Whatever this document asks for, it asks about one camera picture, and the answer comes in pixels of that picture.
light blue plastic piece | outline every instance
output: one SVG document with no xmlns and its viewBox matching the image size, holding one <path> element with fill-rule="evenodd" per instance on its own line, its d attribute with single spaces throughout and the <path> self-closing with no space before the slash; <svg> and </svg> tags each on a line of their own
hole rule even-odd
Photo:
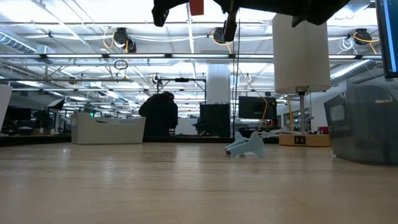
<svg viewBox="0 0 398 224">
<path fill-rule="evenodd" d="M 246 152 L 253 152 L 260 158 L 265 158 L 266 150 L 264 142 L 257 131 L 253 132 L 248 142 L 244 142 L 229 149 L 232 157 L 240 156 Z"/>
<path fill-rule="evenodd" d="M 237 146 L 238 144 L 244 143 L 246 140 L 247 139 L 243 137 L 239 131 L 235 132 L 235 141 L 229 146 L 226 146 L 224 149 L 229 149 L 231 147 Z"/>
</svg>

person in black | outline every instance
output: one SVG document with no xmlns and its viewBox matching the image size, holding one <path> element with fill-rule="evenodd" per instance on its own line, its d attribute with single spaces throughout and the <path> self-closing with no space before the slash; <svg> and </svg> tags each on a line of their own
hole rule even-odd
<svg viewBox="0 0 398 224">
<path fill-rule="evenodd" d="M 163 92 L 150 97 L 140 108 L 146 117 L 144 136 L 169 136 L 169 129 L 178 125 L 178 107 L 174 95 Z"/>
</svg>

ceiling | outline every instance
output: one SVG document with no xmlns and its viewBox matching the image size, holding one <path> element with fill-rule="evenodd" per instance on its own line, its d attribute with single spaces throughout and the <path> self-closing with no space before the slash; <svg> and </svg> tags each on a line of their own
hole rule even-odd
<svg viewBox="0 0 398 224">
<path fill-rule="evenodd" d="M 222 27 L 226 15 L 212 0 L 205 0 L 204 16 L 188 16 L 186 4 L 170 10 L 167 23 L 163 27 L 153 25 L 152 1 L 138 0 L 46 0 L 43 1 L 45 9 L 40 8 L 31 0 L 2 0 L 0 1 L 0 28 L 15 34 L 24 43 L 32 45 L 46 45 L 56 53 L 63 54 L 105 54 L 123 53 L 115 45 L 110 49 L 104 46 L 103 41 L 111 45 L 112 33 L 117 27 L 126 27 L 130 38 L 137 45 L 137 53 L 195 53 L 195 54 L 228 54 L 226 45 L 218 45 L 212 39 L 211 33 L 215 27 Z M 240 19 L 240 41 L 230 45 L 230 49 L 237 53 L 240 44 L 241 54 L 273 54 L 272 48 L 272 19 L 271 12 L 241 9 L 238 13 Z M 377 19 L 375 8 L 359 10 L 356 13 L 339 12 L 328 21 L 329 52 L 333 54 L 373 54 L 368 45 L 355 45 L 350 50 L 343 50 L 342 41 L 348 34 L 355 33 L 357 28 L 367 28 L 373 38 L 378 38 Z M 5 45 L 0 45 L 0 53 L 20 53 Z M 18 66 L 32 71 L 36 76 L 44 76 L 45 66 L 35 65 L 34 62 L 26 64 L 21 60 L 7 60 Z M 116 78 L 117 70 L 109 63 L 109 68 L 96 67 L 98 60 L 81 60 L 90 66 L 48 66 L 47 74 L 51 78 Z M 169 59 L 152 59 L 150 66 L 147 60 L 130 60 L 127 70 L 118 74 L 118 79 L 126 76 L 132 82 L 101 82 L 103 88 L 152 88 L 151 80 L 154 74 L 162 78 L 189 77 L 205 78 L 207 61 L 173 61 Z M 339 63 L 331 63 L 331 68 Z M 254 88 L 270 89 L 274 87 L 274 67 L 272 63 L 240 63 L 239 67 L 244 74 L 248 74 Z M 52 83 L 63 88 L 76 88 L 69 83 Z M 197 88 L 195 83 L 172 83 L 170 88 Z M 247 88 L 242 79 L 239 88 Z M 135 103 L 142 103 L 148 98 L 146 93 L 136 91 L 123 91 L 119 96 Z M 94 93 L 87 97 L 104 101 Z M 203 98 L 203 92 L 176 92 L 176 98 Z"/>
</svg>

red object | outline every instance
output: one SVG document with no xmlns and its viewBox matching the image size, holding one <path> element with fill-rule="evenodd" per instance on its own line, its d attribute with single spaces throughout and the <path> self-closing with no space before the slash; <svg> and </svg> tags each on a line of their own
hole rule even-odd
<svg viewBox="0 0 398 224">
<path fill-rule="evenodd" d="M 318 127 L 318 134 L 329 134 L 329 127 Z"/>
<path fill-rule="evenodd" d="M 191 16 L 200 16 L 205 13 L 205 0 L 189 0 Z"/>
</svg>

table surface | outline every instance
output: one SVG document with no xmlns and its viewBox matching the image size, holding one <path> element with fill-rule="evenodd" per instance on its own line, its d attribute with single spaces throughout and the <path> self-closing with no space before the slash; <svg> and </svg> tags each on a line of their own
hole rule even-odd
<svg viewBox="0 0 398 224">
<path fill-rule="evenodd" d="M 394 223 L 398 168 L 329 148 L 46 144 L 0 148 L 0 223 Z"/>
</svg>

